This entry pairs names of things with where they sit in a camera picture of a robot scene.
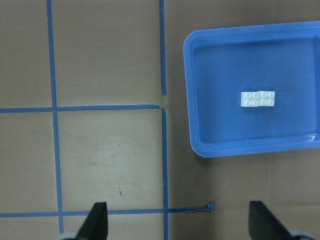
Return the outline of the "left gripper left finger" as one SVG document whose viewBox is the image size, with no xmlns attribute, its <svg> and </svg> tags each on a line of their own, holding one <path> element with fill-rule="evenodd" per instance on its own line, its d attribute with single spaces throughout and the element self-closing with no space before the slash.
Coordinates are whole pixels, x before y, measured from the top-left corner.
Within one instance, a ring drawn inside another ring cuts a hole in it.
<svg viewBox="0 0 320 240">
<path fill-rule="evenodd" d="M 106 202 L 96 202 L 75 236 L 75 240 L 106 240 L 108 237 Z"/>
</svg>

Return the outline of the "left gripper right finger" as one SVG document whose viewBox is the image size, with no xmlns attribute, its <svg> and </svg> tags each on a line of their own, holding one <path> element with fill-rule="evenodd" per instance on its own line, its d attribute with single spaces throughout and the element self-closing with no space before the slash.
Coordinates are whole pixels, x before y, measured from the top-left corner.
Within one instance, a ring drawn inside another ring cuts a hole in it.
<svg viewBox="0 0 320 240">
<path fill-rule="evenodd" d="M 292 235 L 262 201 L 249 203 L 248 232 L 252 240 L 291 240 Z"/>
</svg>

